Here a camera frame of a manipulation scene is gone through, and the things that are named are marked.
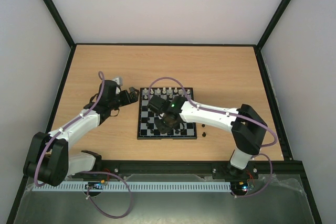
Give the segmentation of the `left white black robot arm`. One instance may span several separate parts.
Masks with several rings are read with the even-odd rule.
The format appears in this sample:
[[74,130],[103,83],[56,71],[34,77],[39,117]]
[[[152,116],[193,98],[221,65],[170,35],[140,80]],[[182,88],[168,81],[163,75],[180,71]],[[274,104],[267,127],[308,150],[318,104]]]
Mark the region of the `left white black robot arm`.
[[36,133],[28,150],[24,175],[41,187],[58,186],[67,176],[77,173],[101,171],[101,155],[88,150],[75,155],[69,152],[83,136],[109,118],[112,111],[138,101],[138,89],[122,90],[121,85],[120,78],[102,81],[98,93],[70,122],[48,133]]

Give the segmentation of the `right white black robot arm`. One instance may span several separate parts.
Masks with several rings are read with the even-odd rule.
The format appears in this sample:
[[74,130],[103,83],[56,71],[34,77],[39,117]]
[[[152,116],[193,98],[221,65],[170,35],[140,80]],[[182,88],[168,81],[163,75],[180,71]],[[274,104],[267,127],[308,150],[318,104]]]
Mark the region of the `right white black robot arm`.
[[162,134],[181,123],[199,123],[231,133],[236,147],[226,172],[236,178],[247,172],[249,161],[259,154],[266,135],[267,124],[246,104],[229,109],[201,104],[188,97],[176,96],[170,101],[153,95],[148,109],[158,116],[154,124]]

